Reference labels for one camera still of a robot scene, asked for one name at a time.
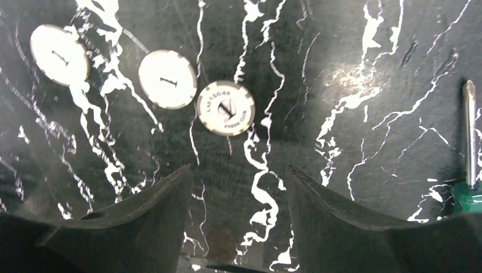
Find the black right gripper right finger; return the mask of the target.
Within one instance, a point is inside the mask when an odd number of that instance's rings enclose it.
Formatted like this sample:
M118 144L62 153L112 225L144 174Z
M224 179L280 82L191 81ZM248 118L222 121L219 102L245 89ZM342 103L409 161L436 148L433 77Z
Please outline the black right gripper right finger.
M418 224L368 209L289 165L301 272L480 272L481 214Z

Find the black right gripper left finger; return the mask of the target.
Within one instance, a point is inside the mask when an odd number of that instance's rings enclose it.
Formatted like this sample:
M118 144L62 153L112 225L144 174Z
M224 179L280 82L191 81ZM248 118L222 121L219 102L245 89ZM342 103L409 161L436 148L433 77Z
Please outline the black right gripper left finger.
M161 182L78 220L1 214L2 272L175 272L193 174Z

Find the white one poker chip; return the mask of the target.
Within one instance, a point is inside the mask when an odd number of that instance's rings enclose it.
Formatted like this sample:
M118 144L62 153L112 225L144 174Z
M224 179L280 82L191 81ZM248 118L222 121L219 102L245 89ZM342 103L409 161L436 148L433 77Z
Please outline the white one poker chip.
M80 84L88 77L85 47L63 28L52 24L36 27L30 37L30 51L45 76L62 86Z
M237 136L248 130L255 117L255 100L249 90L232 81L214 81L197 100L198 118L210 132Z
M177 110L190 104L197 92L197 78L189 60L176 51L150 52L138 70L139 83L157 106Z

